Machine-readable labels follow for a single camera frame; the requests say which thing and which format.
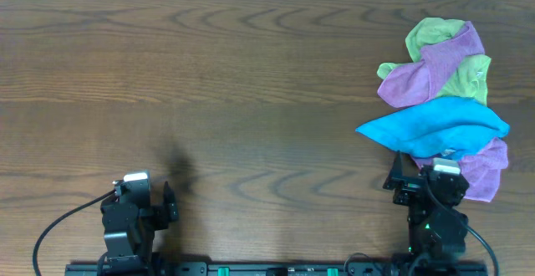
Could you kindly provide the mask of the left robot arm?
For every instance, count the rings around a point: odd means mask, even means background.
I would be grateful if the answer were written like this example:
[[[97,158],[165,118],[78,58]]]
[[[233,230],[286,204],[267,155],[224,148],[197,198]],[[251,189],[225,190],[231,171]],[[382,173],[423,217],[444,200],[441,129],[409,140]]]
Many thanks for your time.
[[[150,201],[150,181],[118,181],[114,194],[100,205],[107,252],[97,262],[98,275],[171,275],[153,252],[155,233],[178,220],[176,195],[166,183],[163,203]]]

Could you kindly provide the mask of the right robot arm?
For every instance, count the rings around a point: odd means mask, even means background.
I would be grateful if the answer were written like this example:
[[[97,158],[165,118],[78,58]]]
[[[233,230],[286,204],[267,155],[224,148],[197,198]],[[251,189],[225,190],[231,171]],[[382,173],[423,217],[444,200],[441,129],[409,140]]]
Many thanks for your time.
[[[412,254],[446,261],[465,252],[467,217],[455,207],[469,183],[456,161],[434,158],[418,167],[410,155],[399,151],[383,188],[394,193],[394,204],[408,208]]]

